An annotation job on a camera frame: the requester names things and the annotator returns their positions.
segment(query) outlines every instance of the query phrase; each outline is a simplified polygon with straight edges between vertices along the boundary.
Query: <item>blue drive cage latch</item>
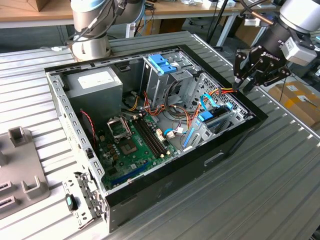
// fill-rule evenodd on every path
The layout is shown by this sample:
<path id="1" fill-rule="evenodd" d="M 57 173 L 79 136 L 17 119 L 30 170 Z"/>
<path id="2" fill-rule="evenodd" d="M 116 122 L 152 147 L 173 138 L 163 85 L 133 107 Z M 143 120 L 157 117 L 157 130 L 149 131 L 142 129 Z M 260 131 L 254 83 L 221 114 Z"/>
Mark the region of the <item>blue drive cage latch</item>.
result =
<path id="1" fill-rule="evenodd" d="M 150 55 L 148 60 L 161 74 L 170 74 L 177 71 L 177 68 L 171 66 L 168 60 L 160 54 Z"/>

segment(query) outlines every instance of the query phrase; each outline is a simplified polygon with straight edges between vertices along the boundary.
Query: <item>white connector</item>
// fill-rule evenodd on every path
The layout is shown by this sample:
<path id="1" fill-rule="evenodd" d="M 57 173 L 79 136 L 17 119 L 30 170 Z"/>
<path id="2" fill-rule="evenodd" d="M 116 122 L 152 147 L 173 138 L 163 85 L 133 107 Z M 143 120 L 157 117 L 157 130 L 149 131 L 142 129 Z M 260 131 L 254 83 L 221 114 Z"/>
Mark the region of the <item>white connector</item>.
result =
<path id="1" fill-rule="evenodd" d="M 176 136 L 176 135 L 175 135 L 174 131 L 170 131 L 170 132 L 168 132 L 168 133 L 166 134 L 166 137 L 167 137 L 168 139 L 173 139 L 175 136 Z"/>

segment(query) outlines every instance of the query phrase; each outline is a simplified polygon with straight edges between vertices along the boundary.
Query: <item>aluminum table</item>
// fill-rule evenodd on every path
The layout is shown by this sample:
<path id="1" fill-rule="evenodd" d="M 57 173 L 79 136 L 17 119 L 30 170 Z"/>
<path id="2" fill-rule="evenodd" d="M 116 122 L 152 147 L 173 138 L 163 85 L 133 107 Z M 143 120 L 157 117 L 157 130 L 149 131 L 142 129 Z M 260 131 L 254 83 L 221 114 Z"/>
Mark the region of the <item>aluminum table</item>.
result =
<path id="1" fill-rule="evenodd" d="M 232 65 L 196 35 L 111 41 L 116 55 L 188 45 L 232 82 Z M 269 118 L 231 157 L 107 236 L 97 220 L 79 231 L 62 180 L 77 170 L 43 68 L 73 63 L 69 50 L 0 54 L 0 134 L 31 130 L 51 190 L 0 220 L 0 239 L 307 240 L 320 225 L 320 138 L 262 89 L 247 97 Z"/>

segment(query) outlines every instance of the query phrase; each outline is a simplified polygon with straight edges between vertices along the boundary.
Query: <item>table leg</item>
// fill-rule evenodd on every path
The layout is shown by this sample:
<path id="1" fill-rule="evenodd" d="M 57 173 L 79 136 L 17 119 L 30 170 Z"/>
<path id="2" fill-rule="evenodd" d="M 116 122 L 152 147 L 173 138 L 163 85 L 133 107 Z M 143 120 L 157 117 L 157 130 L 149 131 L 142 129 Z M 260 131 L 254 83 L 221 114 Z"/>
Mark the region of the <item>table leg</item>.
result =
<path id="1" fill-rule="evenodd" d="M 221 46 L 224 45 L 225 40 L 226 40 L 226 38 L 227 38 L 227 36 L 228 36 L 228 34 L 230 32 L 230 29 L 231 29 L 232 25 L 234 24 L 234 22 L 236 20 L 236 17 L 237 17 L 236 13 L 234 13 L 233 15 L 228 17 L 228 20 L 226 21 L 225 26 L 224 26 L 224 28 L 222 30 L 221 35 L 220 35 L 220 38 L 219 38 L 219 40 L 218 40 L 218 42 L 216 44 L 217 47 L 221 47 Z"/>

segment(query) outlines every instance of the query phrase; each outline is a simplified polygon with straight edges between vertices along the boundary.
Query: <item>motherboard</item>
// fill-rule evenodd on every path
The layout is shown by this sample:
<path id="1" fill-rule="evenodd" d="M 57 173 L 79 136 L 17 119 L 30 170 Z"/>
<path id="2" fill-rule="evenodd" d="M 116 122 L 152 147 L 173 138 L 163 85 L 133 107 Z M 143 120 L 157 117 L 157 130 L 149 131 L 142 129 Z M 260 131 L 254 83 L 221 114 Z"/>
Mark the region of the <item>motherboard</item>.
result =
<path id="1" fill-rule="evenodd" d="M 178 154 L 159 130 L 148 114 L 138 119 L 116 117 L 100 128 L 98 155 L 105 170 L 102 182 L 106 189 L 115 188 Z"/>

